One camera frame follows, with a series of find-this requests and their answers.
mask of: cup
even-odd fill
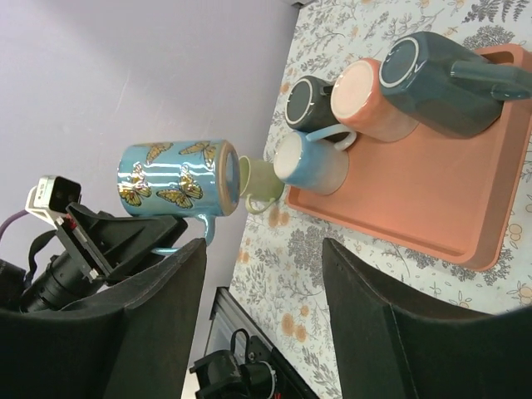
[[[284,119],[295,131],[312,133],[328,126],[337,125],[338,121],[331,110],[331,93],[333,83],[315,76],[303,76],[288,94],[284,106]],[[328,140],[338,142],[345,139],[342,132]]]
[[[288,133],[275,153],[275,174],[287,185],[321,195],[332,194],[346,179],[349,156],[345,150],[357,134],[350,131],[335,144],[322,139],[346,131],[346,126],[338,124],[307,135],[301,131]]]
[[[247,156],[239,158],[240,198],[245,199],[250,214],[262,214],[281,197],[284,183],[273,170],[273,164],[265,160],[254,160]],[[256,209],[251,201],[265,202],[262,209]]]
[[[207,245],[214,237],[215,218],[236,209],[239,186],[239,158],[226,140],[132,145],[118,166],[118,193],[128,214],[196,218],[205,225]]]
[[[382,94],[398,110],[452,137],[478,135],[503,101],[532,96],[532,74],[486,58],[433,32],[399,39],[381,64]]]
[[[418,122],[390,104],[379,90],[380,62],[363,58],[348,66],[336,80],[331,108],[344,125],[381,141],[400,140]]]

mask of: pink plastic tray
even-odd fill
[[[478,51],[532,70],[517,45]],[[364,135],[349,149],[343,186],[327,196],[291,187],[288,206],[410,249],[481,271],[499,258],[532,129],[532,100],[507,102],[471,139],[419,125],[406,139]]]

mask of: floral tablecloth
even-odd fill
[[[292,84],[311,74],[336,79],[362,57],[382,60],[399,37],[433,31],[471,49],[508,42],[532,51],[530,0],[322,0],[301,10],[264,150],[272,160],[289,132],[283,105]],[[230,292],[310,387],[342,397],[321,250],[345,244],[384,273],[442,301],[500,313],[532,303],[532,142],[497,265],[475,273],[290,209],[283,200],[246,224]]]

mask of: butterfly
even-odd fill
[[[150,165],[161,153],[172,148],[174,143],[145,143],[144,147],[150,147],[146,155],[146,164]]]
[[[186,147],[180,151],[180,155],[201,153],[205,159],[205,163],[209,169],[213,168],[214,157],[216,156],[216,145],[211,144],[210,141],[198,141],[190,147]]]
[[[203,198],[203,190],[192,178],[190,172],[183,168],[181,170],[179,188],[176,190],[157,191],[157,196],[172,204],[176,204],[180,208],[190,209],[194,206],[192,200],[201,200]]]
[[[151,188],[145,181],[142,166],[136,163],[131,173],[131,182],[118,184],[118,194],[131,206],[141,206],[142,198],[151,196]]]

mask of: green mug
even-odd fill
[[[248,156],[239,158],[240,198],[245,199],[246,209],[250,214],[262,214],[281,197],[284,183],[273,170],[273,164],[265,160],[255,160]],[[256,209],[251,201],[265,202],[266,206]]]

